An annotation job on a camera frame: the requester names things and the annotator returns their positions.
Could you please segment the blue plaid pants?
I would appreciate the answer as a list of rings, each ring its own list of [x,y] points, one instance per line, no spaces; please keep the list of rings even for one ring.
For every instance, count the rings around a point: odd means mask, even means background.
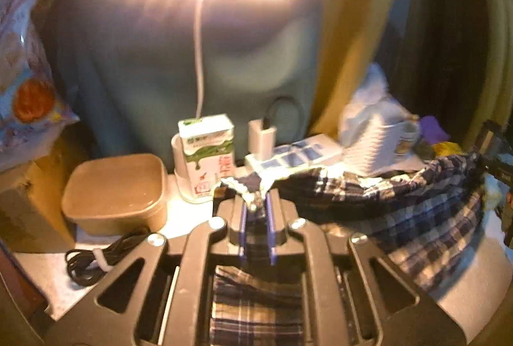
[[[276,181],[282,198],[323,231],[369,236],[425,291],[450,277],[478,230],[483,188],[475,154],[436,158],[418,172],[364,178],[340,166]],[[262,265],[216,268],[213,345],[299,345],[301,289],[286,271]]]

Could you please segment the yellow cloth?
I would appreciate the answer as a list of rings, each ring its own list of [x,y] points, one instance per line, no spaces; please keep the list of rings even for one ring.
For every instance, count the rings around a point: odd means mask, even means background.
[[[431,146],[436,157],[463,155],[465,151],[456,142],[443,141]]]

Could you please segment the green white milk carton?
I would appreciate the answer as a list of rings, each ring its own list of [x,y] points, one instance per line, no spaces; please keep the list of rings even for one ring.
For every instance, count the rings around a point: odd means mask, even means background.
[[[193,202],[211,199],[222,178],[235,174],[234,125],[225,114],[178,122],[189,195]]]

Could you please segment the white power strip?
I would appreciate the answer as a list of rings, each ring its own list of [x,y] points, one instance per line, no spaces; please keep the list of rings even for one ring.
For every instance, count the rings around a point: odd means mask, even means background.
[[[316,166],[331,166],[342,159],[342,147],[329,136],[319,134],[292,144],[276,146],[268,160],[259,161],[253,154],[245,157],[248,171],[288,170],[299,172]]]

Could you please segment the white printed mug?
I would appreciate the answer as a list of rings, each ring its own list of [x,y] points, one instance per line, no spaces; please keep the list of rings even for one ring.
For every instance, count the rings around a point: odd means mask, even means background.
[[[419,125],[417,121],[406,120],[403,122],[401,133],[395,146],[396,160],[404,160],[407,158],[410,150],[419,138]]]

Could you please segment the brown lidded plastic box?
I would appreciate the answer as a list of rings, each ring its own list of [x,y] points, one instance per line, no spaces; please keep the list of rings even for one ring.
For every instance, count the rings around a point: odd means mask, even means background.
[[[122,235],[137,226],[159,231],[167,222],[170,185],[153,154],[90,160],[75,168],[64,189],[64,216],[92,236]]]

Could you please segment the white plastic basket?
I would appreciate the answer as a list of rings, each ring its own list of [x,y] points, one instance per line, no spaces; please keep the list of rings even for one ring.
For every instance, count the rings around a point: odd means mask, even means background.
[[[404,160],[396,160],[394,151],[403,122],[419,118],[395,99],[382,68],[371,63],[360,86],[344,107],[338,123],[338,140],[343,163],[352,172],[364,176],[395,169]]]

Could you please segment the teal curtain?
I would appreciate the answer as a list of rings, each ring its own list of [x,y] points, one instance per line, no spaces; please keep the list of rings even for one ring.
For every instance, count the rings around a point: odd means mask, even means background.
[[[174,166],[182,119],[226,114],[303,137],[317,82],[320,0],[56,0],[44,34],[57,87],[96,158],[150,152]]]

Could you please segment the white textured table cloth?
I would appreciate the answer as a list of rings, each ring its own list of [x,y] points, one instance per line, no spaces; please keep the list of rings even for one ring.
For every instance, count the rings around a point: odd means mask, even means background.
[[[208,220],[212,216],[212,202],[192,204],[182,198],[173,174],[168,176],[168,181],[171,193],[167,222],[158,231],[167,238],[173,238],[188,234],[195,226]],[[54,319],[60,318],[88,292],[71,282],[62,253],[17,253],[15,258],[44,293],[50,305],[50,316]]]

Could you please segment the cardboard box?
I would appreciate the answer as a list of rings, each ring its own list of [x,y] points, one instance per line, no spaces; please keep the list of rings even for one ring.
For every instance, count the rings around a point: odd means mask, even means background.
[[[59,253],[75,246],[76,228],[62,213],[70,169],[44,157],[1,173],[1,241],[19,253]]]

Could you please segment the snack chip bag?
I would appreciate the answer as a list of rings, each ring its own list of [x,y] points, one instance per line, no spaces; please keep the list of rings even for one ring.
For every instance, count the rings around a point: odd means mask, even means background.
[[[79,118],[59,95],[38,29],[55,0],[1,0],[1,170],[47,155]]]

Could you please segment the yellow curtain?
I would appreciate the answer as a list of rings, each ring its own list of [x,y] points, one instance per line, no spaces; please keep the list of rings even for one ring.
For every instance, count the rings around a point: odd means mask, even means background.
[[[393,0],[323,0],[310,134],[337,136],[339,116],[367,71]]]

